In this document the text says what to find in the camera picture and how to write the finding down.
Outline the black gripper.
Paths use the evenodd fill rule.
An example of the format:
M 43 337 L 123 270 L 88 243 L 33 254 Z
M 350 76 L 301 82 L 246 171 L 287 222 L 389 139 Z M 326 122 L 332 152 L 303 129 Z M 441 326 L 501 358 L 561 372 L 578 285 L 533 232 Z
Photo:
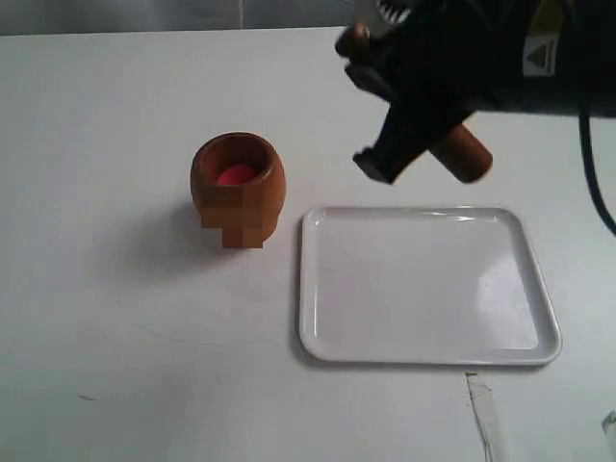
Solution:
M 473 183 L 476 145 L 461 147 L 451 133 L 474 111 L 615 115 L 612 1 L 376 6 L 388 33 L 346 28 L 335 43 L 351 82 L 391 104 L 374 145 L 352 157 L 376 182 L 394 184 L 436 150 L 454 177 Z

